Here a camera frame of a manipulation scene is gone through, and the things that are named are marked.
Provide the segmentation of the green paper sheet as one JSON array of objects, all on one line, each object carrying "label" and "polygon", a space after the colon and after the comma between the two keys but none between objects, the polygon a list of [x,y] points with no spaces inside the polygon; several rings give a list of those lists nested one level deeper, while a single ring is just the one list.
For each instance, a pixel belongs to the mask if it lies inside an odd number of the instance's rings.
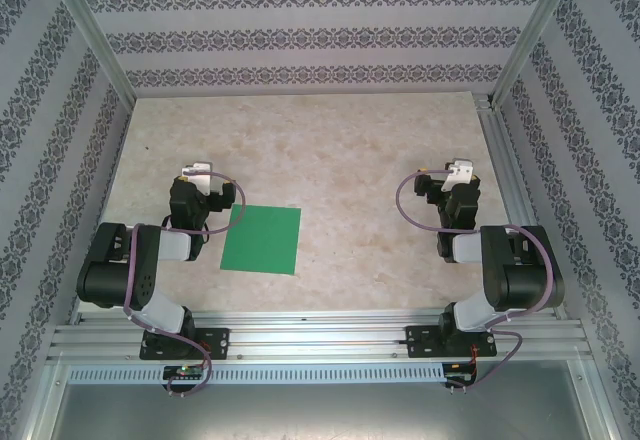
[{"label": "green paper sheet", "polygon": [[[231,220],[241,207],[235,205]],[[240,221],[227,231],[220,268],[269,274],[295,273],[301,210],[247,205]]]}]

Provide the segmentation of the right circuit board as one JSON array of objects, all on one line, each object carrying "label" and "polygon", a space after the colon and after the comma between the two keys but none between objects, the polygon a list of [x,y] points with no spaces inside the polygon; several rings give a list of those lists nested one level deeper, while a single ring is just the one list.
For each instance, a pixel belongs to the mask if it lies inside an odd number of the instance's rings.
[{"label": "right circuit board", "polygon": [[459,382],[473,382],[477,376],[477,366],[472,363],[445,364],[444,374]]}]

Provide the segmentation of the circuit board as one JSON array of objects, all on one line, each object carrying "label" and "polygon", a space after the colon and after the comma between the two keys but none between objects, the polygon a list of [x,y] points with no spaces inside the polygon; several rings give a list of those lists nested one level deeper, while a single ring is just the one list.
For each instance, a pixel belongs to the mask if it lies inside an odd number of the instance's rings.
[{"label": "circuit board", "polygon": [[200,365],[165,366],[162,378],[164,381],[198,381],[203,378],[203,367]]},{"label": "circuit board", "polygon": [[473,382],[477,376],[477,366],[472,363],[445,364],[444,374],[459,382]]}]

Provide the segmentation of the left circuit board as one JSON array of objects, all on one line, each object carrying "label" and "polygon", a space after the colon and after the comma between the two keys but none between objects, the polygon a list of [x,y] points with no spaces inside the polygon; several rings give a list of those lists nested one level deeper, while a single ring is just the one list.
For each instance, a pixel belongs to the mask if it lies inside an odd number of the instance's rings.
[{"label": "left circuit board", "polygon": [[198,381],[203,378],[203,367],[200,365],[165,366],[162,378],[164,381]]}]

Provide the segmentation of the grey metal panel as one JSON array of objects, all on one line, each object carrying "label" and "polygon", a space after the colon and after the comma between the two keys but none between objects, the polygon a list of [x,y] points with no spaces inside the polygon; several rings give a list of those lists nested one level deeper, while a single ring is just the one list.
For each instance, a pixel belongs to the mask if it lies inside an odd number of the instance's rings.
[{"label": "grey metal panel", "polygon": [[52,440],[604,440],[559,390],[519,400],[435,385],[72,385]]}]

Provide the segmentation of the aluminium side rail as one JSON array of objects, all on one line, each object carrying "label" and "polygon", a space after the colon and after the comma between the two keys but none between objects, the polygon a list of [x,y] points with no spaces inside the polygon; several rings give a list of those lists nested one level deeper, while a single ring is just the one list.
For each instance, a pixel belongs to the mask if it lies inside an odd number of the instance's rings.
[{"label": "aluminium side rail", "polygon": [[536,222],[502,114],[487,98],[474,101],[507,218],[505,224],[479,227],[483,290],[494,326],[558,307],[565,287],[547,232]]}]

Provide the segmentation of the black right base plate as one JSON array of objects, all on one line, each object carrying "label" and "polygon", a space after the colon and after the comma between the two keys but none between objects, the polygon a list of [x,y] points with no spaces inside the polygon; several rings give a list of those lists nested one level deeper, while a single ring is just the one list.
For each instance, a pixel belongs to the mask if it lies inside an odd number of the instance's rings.
[{"label": "black right base plate", "polygon": [[486,332],[445,334],[438,326],[407,326],[405,340],[410,358],[492,358],[497,355],[494,337]]}]

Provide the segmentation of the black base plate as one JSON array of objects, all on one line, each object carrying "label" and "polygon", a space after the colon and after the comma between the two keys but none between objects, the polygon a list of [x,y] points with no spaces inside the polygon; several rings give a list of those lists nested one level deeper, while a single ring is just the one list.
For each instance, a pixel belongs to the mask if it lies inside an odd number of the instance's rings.
[{"label": "black base plate", "polygon": [[[209,353],[212,360],[226,360],[230,331],[225,328],[197,328],[194,343]],[[145,331],[139,351],[141,360],[202,361],[199,349],[183,341]]]},{"label": "black base plate", "polygon": [[497,355],[494,337],[486,332],[445,334],[438,326],[407,326],[405,340],[410,358],[492,358]]}]

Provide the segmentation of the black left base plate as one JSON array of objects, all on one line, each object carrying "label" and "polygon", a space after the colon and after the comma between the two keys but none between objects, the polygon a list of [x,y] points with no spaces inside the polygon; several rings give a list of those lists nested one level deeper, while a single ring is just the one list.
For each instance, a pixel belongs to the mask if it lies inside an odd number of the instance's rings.
[{"label": "black left base plate", "polygon": [[[226,360],[230,331],[225,328],[197,328],[194,343],[209,353],[212,360]],[[145,331],[139,351],[141,360],[202,361],[199,349],[183,341]]]}]

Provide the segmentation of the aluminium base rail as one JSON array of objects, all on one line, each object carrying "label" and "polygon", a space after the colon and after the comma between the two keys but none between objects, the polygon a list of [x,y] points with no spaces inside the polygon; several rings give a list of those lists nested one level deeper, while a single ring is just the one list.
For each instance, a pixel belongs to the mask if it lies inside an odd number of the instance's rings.
[{"label": "aluminium base rail", "polygon": [[[436,309],[318,312],[197,312],[200,327],[227,328],[230,363],[389,363],[408,358],[404,330],[437,322]],[[581,360],[592,349],[581,321],[544,310],[506,322],[523,344],[516,359]],[[55,328],[49,364],[137,364],[143,332],[118,309],[80,314]]]}]

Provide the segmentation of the aluminium frame post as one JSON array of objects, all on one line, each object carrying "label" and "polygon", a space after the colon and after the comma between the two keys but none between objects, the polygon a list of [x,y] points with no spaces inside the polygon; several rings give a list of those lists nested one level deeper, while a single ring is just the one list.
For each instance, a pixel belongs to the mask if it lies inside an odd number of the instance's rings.
[{"label": "aluminium frame post", "polygon": [[491,106],[495,111],[504,103],[511,86],[516,81],[559,2],[560,0],[539,0],[536,4],[491,94]]},{"label": "aluminium frame post", "polygon": [[86,0],[62,0],[77,27],[81,31],[84,40],[93,51],[107,78],[114,87],[119,99],[129,113],[132,113],[136,104],[136,94],[124,69],[121,67],[111,45],[95,18]]}]

